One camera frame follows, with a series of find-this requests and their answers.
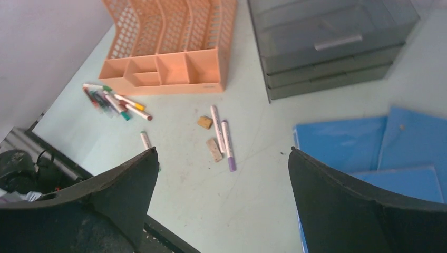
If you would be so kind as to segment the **grey transparent drawer unit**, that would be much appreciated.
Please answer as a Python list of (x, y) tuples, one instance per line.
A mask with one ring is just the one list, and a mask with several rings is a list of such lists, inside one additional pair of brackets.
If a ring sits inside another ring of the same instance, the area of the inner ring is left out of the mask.
[(384, 78), (420, 20), (411, 1), (249, 1), (270, 101)]

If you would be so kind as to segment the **white marker purple cap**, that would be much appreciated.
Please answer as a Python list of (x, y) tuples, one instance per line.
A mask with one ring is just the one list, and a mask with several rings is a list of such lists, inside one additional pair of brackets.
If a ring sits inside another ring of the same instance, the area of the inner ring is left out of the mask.
[(229, 164), (229, 170), (230, 170), (230, 172), (235, 172), (236, 171), (236, 162), (235, 162), (235, 158), (234, 158), (234, 154), (233, 154), (233, 150), (232, 150), (229, 125), (226, 120), (223, 120), (221, 125), (222, 125), (222, 131), (223, 131), (223, 138), (224, 138), (224, 142), (225, 142), (227, 160), (228, 160), (228, 164)]

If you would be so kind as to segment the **small square cork eraser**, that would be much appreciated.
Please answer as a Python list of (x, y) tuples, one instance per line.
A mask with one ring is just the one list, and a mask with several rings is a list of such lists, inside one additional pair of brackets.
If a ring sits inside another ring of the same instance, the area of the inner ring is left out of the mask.
[(198, 119), (197, 124), (198, 124), (200, 127), (209, 130), (209, 129), (211, 128), (211, 126), (213, 125), (213, 119), (211, 119), (211, 118), (209, 118), (209, 117), (207, 117), (207, 116), (201, 116), (201, 117)]

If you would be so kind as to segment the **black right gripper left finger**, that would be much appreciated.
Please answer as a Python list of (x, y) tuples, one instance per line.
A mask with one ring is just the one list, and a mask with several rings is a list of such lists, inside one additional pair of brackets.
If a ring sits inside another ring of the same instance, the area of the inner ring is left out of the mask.
[(1, 252), (134, 252), (159, 173), (156, 148), (35, 201), (1, 205)]

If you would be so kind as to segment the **blue folder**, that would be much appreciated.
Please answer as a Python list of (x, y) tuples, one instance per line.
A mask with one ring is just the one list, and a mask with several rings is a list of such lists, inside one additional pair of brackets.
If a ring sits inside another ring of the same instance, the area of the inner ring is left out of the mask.
[(433, 165), (356, 172), (351, 175), (374, 186), (408, 197), (445, 203)]
[(390, 108), (378, 169), (434, 166), (446, 198), (446, 119), (398, 106)]
[(375, 171), (387, 117), (298, 124), (295, 147), (344, 173)]

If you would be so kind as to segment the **long beige eraser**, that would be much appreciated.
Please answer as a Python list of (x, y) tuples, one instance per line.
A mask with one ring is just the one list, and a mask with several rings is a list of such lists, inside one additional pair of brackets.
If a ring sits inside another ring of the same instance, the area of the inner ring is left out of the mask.
[(214, 138), (210, 138), (209, 140), (207, 140), (206, 145), (211, 153), (214, 162), (219, 162), (223, 159), (222, 153), (220, 152), (220, 149)]

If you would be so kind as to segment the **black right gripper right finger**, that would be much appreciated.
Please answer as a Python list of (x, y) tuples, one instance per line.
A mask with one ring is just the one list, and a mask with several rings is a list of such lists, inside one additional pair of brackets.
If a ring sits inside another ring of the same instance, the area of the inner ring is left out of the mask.
[(292, 148), (288, 170), (310, 252), (446, 252), (446, 205), (394, 193)]

